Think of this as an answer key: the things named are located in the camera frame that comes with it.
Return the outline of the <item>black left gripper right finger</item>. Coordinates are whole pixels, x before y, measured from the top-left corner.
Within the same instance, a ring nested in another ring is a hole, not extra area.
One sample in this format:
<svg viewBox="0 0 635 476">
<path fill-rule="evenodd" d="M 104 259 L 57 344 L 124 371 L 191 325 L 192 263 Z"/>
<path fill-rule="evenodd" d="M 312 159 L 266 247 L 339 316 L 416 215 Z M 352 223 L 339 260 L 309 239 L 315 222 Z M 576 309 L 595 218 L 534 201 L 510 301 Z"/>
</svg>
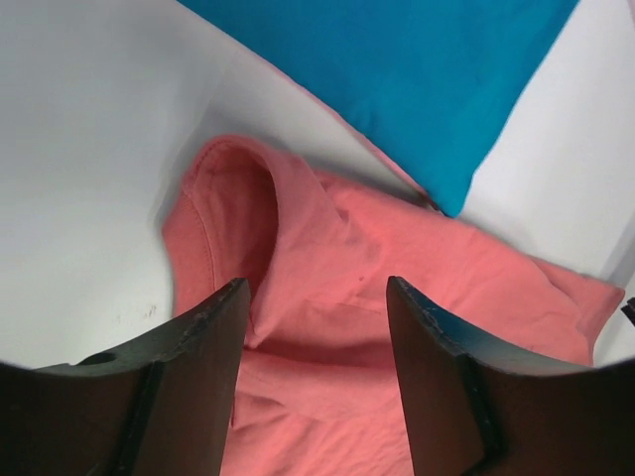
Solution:
<svg viewBox="0 0 635 476">
<path fill-rule="evenodd" d="M 387 283 L 418 475 L 630 475 L 634 363 L 591 368 L 526 350 Z"/>
</svg>

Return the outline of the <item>salmon pink t shirt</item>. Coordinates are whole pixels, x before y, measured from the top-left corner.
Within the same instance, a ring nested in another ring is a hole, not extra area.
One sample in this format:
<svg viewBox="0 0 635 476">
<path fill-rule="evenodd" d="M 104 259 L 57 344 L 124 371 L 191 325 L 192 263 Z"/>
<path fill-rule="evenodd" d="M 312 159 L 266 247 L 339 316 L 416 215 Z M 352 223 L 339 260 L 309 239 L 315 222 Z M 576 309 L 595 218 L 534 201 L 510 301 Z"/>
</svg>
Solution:
<svg viewBox="0 0 635 476">
<path fill-rule="evenodd" d="M 392 276 L 492 334 L 581 365 L 624 297 L 238 136 L 198 153 L 163 237 L 176 313 L 234 278 L 251 290 L 225 475 L 412 473 L 388 326 Z"/>
</svg>

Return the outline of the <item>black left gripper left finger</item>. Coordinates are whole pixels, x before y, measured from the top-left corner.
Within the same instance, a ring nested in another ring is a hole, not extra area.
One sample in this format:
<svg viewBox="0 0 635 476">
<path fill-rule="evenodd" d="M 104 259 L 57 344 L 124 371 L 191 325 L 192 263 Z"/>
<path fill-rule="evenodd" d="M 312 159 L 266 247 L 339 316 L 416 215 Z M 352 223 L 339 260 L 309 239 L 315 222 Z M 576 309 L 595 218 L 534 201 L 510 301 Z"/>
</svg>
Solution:
<svg viewBox="0 0 635 476">
<path fill-rule="evenodd" d="M 249 316 L 236 279 L 75 365 L 1 368 L 5 475 L 215 475 Z"/>
</svg>

